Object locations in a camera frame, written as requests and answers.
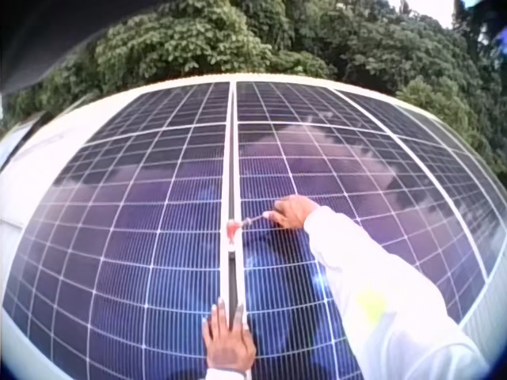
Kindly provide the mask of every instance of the solar panel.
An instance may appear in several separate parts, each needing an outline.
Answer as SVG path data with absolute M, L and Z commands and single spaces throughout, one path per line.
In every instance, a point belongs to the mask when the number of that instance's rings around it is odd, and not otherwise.
M 438 124 L 343 94 L 366 112 L 332 89 L 283 82 L 138 96 L 44 195 L 3 308 L 72 378 L 201 378 L 200 321 L 220 276 L 229 276 L 231 308 L 233 293 L 242 297 L 243 284 L 234 286 L 243 276 L 220 271 L 223 201 L 230 215 L 235 204 L 254 217 L 297 192 L 348 215 L 427 276 L 461 321 L 485 286 L 481 265 L 491 273 L 505 245 L 503 195 Z M 238 161 L 224 160 L 236 150 Z M 262 219 L 237 248 L 257 345 L 252 378 L 362 378 L 304 231 Z
M 3 306 L 71 377 L 204 375 L 228 88 L 134 100 L 71 159 L 32 217 Z

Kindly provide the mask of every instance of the white shirt sleeve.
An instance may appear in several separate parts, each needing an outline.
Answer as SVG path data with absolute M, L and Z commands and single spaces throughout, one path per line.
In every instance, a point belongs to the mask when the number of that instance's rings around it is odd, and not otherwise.
M 245 380 L 245 376 L 232 370 L 217 370 L 208 368 L 206 380 Z
M 481 378 L 488 368 L 437 287 L 328 207 L 304 223 L 365 379 Z

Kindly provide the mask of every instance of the vegetation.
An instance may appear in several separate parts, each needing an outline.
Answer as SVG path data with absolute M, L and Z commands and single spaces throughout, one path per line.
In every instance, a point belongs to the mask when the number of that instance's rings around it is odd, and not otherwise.
M 304 74 L 427 109 L 507 185 L 507 59 L 488 20 L 459 0 L 453 29 L 386 0 L 176 0 L 111 27 L 9 96 L 7 123 L 40 109 L 55 115 L 90 91 L 197 74 Z

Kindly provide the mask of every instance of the sky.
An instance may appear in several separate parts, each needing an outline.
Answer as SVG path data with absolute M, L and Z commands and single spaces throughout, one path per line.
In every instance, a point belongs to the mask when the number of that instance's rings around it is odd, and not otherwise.
M 407 2 L 412 10 L 433 17 L 445 28 L 451 28 L 453 0 L 407 0 Z M 477 2 L 478 0 L 465 0 L 465 6 L 473 6 Z M 389 3 L 398 8 L 400 0 L 389 0 Z

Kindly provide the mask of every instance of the human hand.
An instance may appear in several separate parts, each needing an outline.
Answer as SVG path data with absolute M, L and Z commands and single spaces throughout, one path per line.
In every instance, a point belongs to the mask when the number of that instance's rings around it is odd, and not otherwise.
M 283 228 L 302 228 L 304 221 L 319 205 L 306 196 L 286 196 L 275 202 L 273 211 L 266 211 L 262 216 L 280 224 Z
M 239 371 L 245 374 L 254 364 L 256 349 L 248 325 L 242 323 L 243 306 L 238 306 L 232 330 L 227 327 L 225 304 L 219 298 L 218 308 L 212 307 L 211 322 L 203 320 L 208 368 Z

